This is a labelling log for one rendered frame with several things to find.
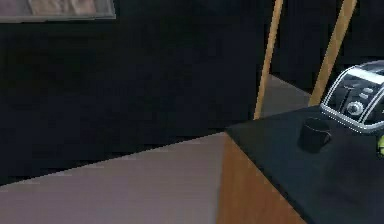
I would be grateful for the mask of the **grey framed wall picture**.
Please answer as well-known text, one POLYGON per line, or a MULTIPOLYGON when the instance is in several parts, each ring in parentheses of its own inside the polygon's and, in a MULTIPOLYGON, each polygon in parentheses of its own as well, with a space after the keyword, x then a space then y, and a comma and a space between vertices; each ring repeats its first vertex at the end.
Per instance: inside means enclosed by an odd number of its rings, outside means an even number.
POLYGON ((115 18, 113 0, 0 0, 0 23, 115 18))

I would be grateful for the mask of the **wooden counter with black top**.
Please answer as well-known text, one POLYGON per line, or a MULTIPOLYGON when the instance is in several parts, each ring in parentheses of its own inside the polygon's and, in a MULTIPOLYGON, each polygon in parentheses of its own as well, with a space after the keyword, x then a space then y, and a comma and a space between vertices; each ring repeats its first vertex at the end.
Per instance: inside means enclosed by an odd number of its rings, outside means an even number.
POLYGON ((377 135, 327 119, 319 152, 299 147, 316 107, 227 128, 216 224, 384 224, 384 156, 377 135))

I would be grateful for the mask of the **black and silver toaster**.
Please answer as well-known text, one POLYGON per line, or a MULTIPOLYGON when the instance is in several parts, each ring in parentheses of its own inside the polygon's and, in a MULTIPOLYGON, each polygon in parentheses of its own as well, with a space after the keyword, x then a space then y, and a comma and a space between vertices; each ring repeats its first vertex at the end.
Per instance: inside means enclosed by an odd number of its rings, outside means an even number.
POLYGON ((354 131, 384 130, 384 60, 343 70, 320 108, 325 115, 354 131))

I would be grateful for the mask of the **black mug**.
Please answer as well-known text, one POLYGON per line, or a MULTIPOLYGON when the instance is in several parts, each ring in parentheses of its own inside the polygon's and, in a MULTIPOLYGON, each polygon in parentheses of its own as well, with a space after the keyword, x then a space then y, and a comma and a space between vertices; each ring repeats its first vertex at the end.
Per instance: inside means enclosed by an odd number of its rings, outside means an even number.
POLYGON ((330 140, 329 125, 322 119, 309 117, 301 126, 297 143, 303 151, 319 153, 330 140))

